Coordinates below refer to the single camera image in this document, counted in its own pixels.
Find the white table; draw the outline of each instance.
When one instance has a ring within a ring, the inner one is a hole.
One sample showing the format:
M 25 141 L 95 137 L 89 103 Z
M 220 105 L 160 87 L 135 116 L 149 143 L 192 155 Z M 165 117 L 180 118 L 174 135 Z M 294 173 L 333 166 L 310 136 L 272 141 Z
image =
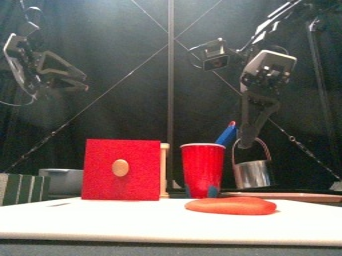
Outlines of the white table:
M 0 239 L 342 247 L 342 208 L 270 200 L 265 216 L 193 212 L 189 199 L 70 198 L 0 208 Z

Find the orange sausage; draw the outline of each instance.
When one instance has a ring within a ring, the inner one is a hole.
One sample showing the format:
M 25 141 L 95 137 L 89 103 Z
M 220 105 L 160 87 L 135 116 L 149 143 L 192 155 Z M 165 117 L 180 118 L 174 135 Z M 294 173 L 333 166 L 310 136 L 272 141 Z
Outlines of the orange sausage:
M 276 212 L 277 205 L 257 197 L 228 197 L 190 201 L 186 209 L 206 213 L 266 215 Z

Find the blue marker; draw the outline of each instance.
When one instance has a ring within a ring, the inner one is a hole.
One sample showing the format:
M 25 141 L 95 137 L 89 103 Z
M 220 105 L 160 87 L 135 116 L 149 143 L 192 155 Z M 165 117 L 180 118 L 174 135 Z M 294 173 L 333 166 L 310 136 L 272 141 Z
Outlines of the blue marker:
M 224 146 L 228 146 L 234 138 L 237 138 L 237 127 L 236 127 L 236 121 L 232 121 L 228 129 L 221 134 L 216 143 Z

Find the metal rod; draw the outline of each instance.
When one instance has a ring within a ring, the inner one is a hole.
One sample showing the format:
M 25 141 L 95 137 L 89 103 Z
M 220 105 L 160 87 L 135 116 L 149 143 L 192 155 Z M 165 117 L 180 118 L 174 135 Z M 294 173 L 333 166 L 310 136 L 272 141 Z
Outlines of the metal rod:
M 174 0 L 169 0 L 169 79 L 168 79 L 168 90 L 169 90 L 169 99 L 168 99 L 168 143 L 170 144 L 170 153 L 168 157 L 168 188 L 173 189 L 174 181 L 174 21 L 176 21 L 176 8 Z

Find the bucket handle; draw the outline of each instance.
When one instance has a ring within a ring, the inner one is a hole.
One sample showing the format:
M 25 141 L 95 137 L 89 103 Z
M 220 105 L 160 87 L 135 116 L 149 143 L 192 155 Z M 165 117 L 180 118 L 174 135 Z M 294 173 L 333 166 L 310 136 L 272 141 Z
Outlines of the bucket handle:
M 236 146 L 238 144 L 238 142 L 241 141 L 241 139 L 238 139 L 233 145 L 233 151 L 232 151 L 232 161 L 233 161 L 233 165 L 236 165 L 236 154 L 234 154 L 234 149 L 236 149 Z M 264 150 L 265 150 L 265 154 L 266 154 L 266 158 L 269 161 L 272 161 L 272 154 L 270 154 L 270 151 L 269 151 L 269 148 L 268 148 L 268 145 L 266 143 L 260 139 L 260 138 L 256 138 L 256 141 L 260 142 L 260 144 L 262 145 L 264 147 Z

